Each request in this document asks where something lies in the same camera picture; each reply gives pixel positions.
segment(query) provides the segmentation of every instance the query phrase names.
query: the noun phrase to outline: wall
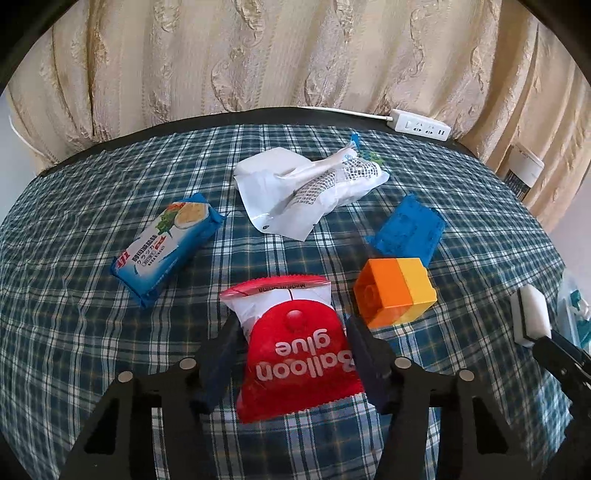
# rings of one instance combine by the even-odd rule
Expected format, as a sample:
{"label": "wall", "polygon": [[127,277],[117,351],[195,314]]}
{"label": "wall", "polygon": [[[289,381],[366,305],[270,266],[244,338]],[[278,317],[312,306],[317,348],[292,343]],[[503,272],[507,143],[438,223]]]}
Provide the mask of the wall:
{"label": "wall", "polygon": [[577,278],[581,292],[591,299],[591,174],[585,178],[550,238]]}
{"label": "wall", "polygon": [[0,223],[18,196],[33,179],[33,160],[28,147],[15,135],[8,122],[5,95],[0,97]]}

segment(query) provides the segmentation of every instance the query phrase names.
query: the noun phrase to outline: red package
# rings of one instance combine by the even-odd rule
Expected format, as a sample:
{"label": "red package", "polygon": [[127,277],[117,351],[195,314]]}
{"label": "red package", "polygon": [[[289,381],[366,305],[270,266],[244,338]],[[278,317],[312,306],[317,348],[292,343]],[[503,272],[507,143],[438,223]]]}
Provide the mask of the red package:
{"label": "red package", "polygon": [[220,299],[236,312],[249,341],[237,404],[242,422],[363,391],[326,278],[261,278],[229,288]]}

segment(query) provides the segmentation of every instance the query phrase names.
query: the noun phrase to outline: orange building block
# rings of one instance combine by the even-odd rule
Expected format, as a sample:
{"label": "orange building block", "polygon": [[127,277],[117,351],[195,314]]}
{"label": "orange building block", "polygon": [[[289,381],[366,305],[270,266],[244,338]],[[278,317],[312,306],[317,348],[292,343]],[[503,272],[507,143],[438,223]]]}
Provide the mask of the orange building block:
{"label": "orange building block", "polygon": [[353,287],[369,328],[412,322],[437,301],[418,258],[371,258]]}

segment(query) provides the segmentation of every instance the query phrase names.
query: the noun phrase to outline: blue plaid fabric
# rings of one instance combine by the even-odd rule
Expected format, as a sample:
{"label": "blue plaid fabric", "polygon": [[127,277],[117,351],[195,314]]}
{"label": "blue plaid fabric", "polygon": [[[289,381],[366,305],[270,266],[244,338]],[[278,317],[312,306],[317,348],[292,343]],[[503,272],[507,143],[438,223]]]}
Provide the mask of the blue plaid fabric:
{"label": "blue plaid fabric", "polygon": [[[238,125],[172,134],[104,151],[26,188],[0,232],[0,429],[32,478],[58,477],[118,372],[163,371],[217,336],[229,315],[219,293],[231,285],[267,275],[326,275],[338,315],[352,312],[353,284],[375,255],[363,238],[411,192],[447,224],[429,266],[439,300],[417,321],[377,335],[427,370],[475,371],[533,464],[544,466],[563,438],[568,402],[531,351],[513,343],[509,295],[535,285],[554,318],[564,265],[538,222],[478,160],[364,131],[361,147],[385,160],[388,182],[326,215],[306,242],[251,225],[232,186],[239,160],[279,146],[324,158],[351,133]],[[109,264],[167,204],[194,192],[228,218],[170,279],[155,307],[141,310]],[[203,419],[220,479],[372,477],[390,419],[363,394],[243,425],[235,399],[244,361],[241,352],[230,391]],[[430,412],[426,478],[436,468],[438,417]]]}

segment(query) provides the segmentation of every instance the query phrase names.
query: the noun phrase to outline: yellow building block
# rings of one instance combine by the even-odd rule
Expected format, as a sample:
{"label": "yellow building block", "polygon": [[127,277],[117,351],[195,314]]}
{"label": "yellow building block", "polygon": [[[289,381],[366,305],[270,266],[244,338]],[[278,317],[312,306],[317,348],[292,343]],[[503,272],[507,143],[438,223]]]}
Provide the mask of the yellow building block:
{"label": "yellow building block", "polygon": [[411,306],[396,322],[412,322],[420,317],[437,301],[437,292],[431,286],[427,269],[418,258],[398,258],[398,265],[404,276],[411,297]]}

